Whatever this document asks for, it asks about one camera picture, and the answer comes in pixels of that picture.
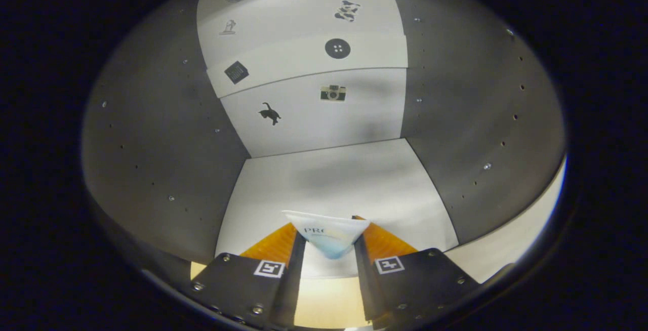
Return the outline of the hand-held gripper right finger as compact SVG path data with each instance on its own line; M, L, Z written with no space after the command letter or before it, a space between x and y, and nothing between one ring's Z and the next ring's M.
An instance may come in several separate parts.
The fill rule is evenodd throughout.
M417 250L373 222L354 251L364 315L375 330L436 328L480 287L441 250Z

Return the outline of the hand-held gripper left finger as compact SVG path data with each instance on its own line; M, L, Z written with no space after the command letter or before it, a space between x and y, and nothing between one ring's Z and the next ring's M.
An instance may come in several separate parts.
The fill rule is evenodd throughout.
M221 253L190 298L241 329L293 329L306 240L288 223L241 255Z

